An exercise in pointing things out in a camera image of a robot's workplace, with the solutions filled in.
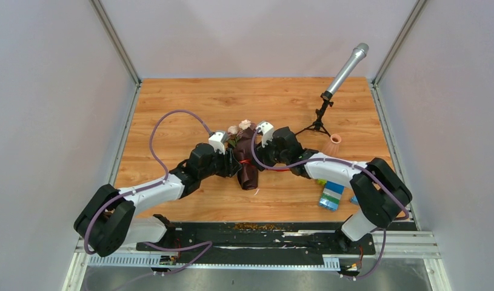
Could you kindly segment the silver microphone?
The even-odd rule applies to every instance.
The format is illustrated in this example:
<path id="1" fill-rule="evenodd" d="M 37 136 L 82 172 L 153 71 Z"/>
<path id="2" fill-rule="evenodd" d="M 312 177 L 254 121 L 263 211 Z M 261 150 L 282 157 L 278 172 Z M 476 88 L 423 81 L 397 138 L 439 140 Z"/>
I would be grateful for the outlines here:
<path id="1" fill-rule="evenodd" d="M 354 68 L 367 56 L 369 45 L 362 42 L 359 43 L 353 50 L 349 59 L 336 74 L 335 78 L 322 95 L 323 99 L 330 100 L 332 96 L 339 90 L 342 83 L 349 77 Z"/>

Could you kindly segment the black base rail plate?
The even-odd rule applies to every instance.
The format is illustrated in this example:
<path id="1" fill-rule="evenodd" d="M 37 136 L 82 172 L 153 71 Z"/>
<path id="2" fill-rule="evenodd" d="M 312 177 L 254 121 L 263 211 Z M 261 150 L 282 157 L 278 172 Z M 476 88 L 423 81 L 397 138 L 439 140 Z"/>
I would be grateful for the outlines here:
<path id="1" fill-rule="evenodd" d="M 323 255 L 354 260 L 376 253 L 371 235 L 350 244 L 338 243 L 338 222 L 175 222 L 158 246 L 183 247 L 179 262 L 187 263 L 202 250 L 191 246 L 206 241 L 212 247 L 200 264 L 320 265 Z"/>

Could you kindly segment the colourful toy block stack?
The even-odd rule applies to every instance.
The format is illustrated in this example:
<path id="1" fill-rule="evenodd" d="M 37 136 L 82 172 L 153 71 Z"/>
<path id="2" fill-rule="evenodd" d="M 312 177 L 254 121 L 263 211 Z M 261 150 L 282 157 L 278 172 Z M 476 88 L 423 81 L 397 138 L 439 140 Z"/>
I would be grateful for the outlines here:
<path id="1" fill-rule="evenodd" d="M 330 211 L 336 211 L 345 187 L 323 179 L 317 179 L 316 182 L 323 186 L 322 194 L 319 199 L 319 206 Z"/>

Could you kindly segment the pink ribbed vase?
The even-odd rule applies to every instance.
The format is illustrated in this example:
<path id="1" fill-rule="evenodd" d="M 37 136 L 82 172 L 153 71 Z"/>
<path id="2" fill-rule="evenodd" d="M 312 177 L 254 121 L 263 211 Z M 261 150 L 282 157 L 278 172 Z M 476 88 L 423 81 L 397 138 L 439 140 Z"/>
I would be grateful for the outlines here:
<path id="1" fill-rule="evenodd" d="M 328 156 L 337 157 L 341 141 L 342 138 L 338 134 L 330 135 L 329 139 L 323 144 L 321 152 Z"/>

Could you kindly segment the maroon flower bouquet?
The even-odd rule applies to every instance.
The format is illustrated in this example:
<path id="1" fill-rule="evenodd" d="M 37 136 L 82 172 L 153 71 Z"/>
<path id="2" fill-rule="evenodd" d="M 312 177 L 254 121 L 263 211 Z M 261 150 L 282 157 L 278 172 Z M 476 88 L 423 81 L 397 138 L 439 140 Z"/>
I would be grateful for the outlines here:
<path id="1" fill-rule="evenodd" d="M 227 130 L 228 148 L 233 150 L 233 156 L 242 167 L 236 176 L 243 190 L 254 190 L 258 187 L 259 171 L 254 164 L 251 149 L 255 129 L 256 124 L 245 119 Z"/>

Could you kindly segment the black tripod stand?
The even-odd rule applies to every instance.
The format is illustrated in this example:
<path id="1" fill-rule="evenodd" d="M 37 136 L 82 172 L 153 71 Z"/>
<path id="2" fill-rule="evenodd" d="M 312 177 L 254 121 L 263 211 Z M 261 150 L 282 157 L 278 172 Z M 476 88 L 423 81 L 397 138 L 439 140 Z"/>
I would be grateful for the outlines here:
<path id="1" fill-rule="evenodd" d="M 323 133 L 323 134 L 326 134 L 328 137 L 331 137 L 331 134 L 329 133 L 329 131 L 324 127 L 324 123 L 323 123 L 322 119 L 326 113 L 326 110 L 329 107 L 333 106 L 333 101 L 331 101 L 332 96 L 333 95 L 329 91 L 324 91 L 321 94 L 321 98 L 322 98 L 323 102 L 322 102 L 322 106 L 319 109 L 315 110 L 316 119 L 309 126 L 303 128 L 302 130 L 297 132 L 296 135 L 303 133 L 304 131 L 309 130 L 309 131 L 313 131 L 313 132 Z"/>

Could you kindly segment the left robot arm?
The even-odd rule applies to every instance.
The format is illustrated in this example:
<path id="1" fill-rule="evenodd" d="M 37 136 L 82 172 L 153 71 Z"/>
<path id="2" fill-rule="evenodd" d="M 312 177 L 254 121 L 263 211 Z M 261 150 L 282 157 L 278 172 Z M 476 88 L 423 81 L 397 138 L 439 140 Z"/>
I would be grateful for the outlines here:
<path id="1" fill-rule="evenodd" d="M 169 250 L 175 244 L 175 234 L 168 219 L 162 215 L 151 218 L 137 215 L 188 196 L 210 176 L 233 177 L 241 169 L 242 164 L 232 149 L 219 153 L 211 145 L 200 143 L 165 178 L 121 189 L 111 184 L 100 186 L 75 219 L 73 228 L 87 243 L 89 252 L 101 257 L 124 245 L 144 242 Z"/>

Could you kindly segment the red ribbon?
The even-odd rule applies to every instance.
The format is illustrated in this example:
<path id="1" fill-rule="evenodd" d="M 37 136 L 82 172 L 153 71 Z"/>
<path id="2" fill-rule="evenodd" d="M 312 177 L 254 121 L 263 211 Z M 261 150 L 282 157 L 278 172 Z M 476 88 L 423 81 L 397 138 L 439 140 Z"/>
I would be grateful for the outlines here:
<path id="1" fill-rule="evenodd" d="M 286 172 L 286 171 L 290 170 L 290 169 L 279 169 L 278 167 L 270 167 L 270 166 L 264 167 L 264 166 L 258 164 L 256 161 L 251 160 L 251 159 L 243 159 L 239 163 L 242 164 L 243 166 L 253 166 L 254 168 L 259 170 L 260 172 L 265 171 L 265 170 L 270 170 L 270 171 L 275 171 L 275 172 Z"/>

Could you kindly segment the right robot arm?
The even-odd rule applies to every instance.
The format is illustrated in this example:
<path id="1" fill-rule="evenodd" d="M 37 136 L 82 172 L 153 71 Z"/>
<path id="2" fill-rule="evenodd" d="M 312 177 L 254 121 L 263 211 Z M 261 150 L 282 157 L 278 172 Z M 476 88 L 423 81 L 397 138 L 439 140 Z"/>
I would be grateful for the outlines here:
<path id="1" fill-rule="evenodd" d="M 278 130 L 262 122 L 251 141 L 254 163 L 266 170 L 289 170 L 296 176 L 325 180 L 351 189 L 359 210 L 335 231 L 337 248 L 351 253 L 360 239 L 373 230 L 386 229 L 395 220 L 405 220 L 410 213 L 412 194 L 389 164 L 381 158 L 369 162 L 333 158 L 313 149 L 305 149 L 288 128 Z"/>

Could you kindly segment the blue triangular toy block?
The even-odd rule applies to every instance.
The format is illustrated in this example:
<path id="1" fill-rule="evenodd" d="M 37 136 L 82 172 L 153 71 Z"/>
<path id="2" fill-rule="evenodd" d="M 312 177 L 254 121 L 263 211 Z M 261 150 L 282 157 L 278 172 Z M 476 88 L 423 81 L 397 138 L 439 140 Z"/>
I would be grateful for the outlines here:
<path id="1" fill-rule="evenodd" d="M 350 202 L 351 202 L 352 204 L 354 204 L 354 205 L 357 205 L 357 206 L 359 205 L 359 202 L 358 202 L 358 200 L 357 200 L 356 196 L 353 196 L 353 197 L 350 199 Z"/>

